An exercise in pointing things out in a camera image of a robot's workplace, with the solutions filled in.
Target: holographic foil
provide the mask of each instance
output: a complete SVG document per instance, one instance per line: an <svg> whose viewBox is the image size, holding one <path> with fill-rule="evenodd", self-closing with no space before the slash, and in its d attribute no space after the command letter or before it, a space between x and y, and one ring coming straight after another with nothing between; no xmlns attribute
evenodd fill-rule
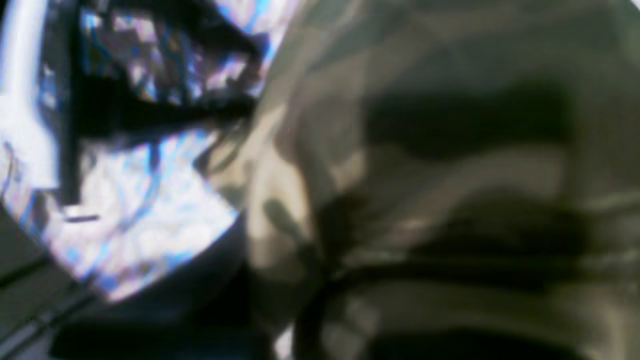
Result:
<svg viewBox="0 0 640 360"><path fill-rule="evenodd" d="M64 1L52 1L50 22L61 16ZM222 12L248 34L269 35L262 82L293 15L297 0L218 2ZM104 21L91 10L81 14L86 35L82 54L86 72L115 76L125 65L130 85L148 101L185 104L209 89L224 86L244 64L219 58L194 46L179 29L145 14L118 14L114 31L98 31ZM68 65L51 44L49 24L38 86L38 106L49 127L68 110ZM0 133L0 179L4 204L34 240L57 262L108 300L124 299L187 263L211 246L241 209L230 207L194 168L194 161L218 140L211 127L193 127L156 144L134 148L113 141L82 145L82 203L61 209L51 193L36 192L11 135ZM70 222L69 217L83 221Z"/></svg>

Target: white surface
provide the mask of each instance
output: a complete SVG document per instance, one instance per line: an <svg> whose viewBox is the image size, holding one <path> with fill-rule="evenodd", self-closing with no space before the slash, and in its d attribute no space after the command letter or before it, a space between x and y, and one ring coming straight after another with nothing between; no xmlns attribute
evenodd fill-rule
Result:
<svg viewBox="0 0 640 360"><path fill-rule="evenodd" d="M0 128L28 164L32 186L58 187L58 149L36 109L42 31L49 0L11 0L2 39Z"/></svg>

